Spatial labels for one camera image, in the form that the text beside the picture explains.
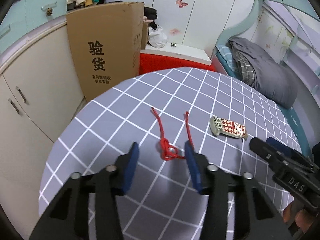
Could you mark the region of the person's right hand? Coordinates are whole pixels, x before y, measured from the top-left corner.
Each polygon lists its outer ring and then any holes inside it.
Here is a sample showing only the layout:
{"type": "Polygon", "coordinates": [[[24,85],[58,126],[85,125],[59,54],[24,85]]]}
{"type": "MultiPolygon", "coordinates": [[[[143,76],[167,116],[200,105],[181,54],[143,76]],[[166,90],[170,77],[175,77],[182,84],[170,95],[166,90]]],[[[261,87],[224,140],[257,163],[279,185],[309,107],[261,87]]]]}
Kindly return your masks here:
{"type": "Polygon", "coordinates": [[[283,221],[288,223],[292,219],[303,232],[307,232],[310,226],[315,221],[315,217],[308,213],[302,206],[296,202],[292,201],[283,211],[283,221]]]}

